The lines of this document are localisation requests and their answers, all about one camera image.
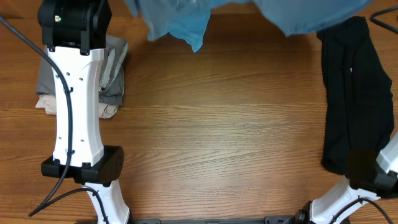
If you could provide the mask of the light blue t-shirt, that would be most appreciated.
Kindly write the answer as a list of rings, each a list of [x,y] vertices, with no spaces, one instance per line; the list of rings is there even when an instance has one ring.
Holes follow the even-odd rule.
[[[255,15],[272,24],[285,37],[309,34],[337,25],[371,4],[371,0],[128,0],[127,8],[145,22],[149,41],[169,34],[199,51],[209,27],[220,19],[228,27],[242,27],[237,12],[217,14],[228,6],[255,8]]]

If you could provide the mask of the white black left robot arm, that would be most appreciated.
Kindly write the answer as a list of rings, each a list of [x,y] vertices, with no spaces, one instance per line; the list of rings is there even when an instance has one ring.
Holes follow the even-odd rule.
[[[124,151],[101,141],[99,77],[111,20],[106,0],[46,0],[38,11],[47,61],[53,70],[57,139],[41,172],[72,178],[87,192],[98,223],[131,223],[119,184]]]

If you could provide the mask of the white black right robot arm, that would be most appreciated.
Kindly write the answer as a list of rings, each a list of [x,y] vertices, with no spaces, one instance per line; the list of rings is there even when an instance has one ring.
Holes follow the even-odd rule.
[[[374,151],[353,151],[347,160],[342,179],[322,197],[309,201],[298,210],[293,223],[343,223],[363,205],[374,205],[380,198],[397,197],[397,136],[378,154]]]

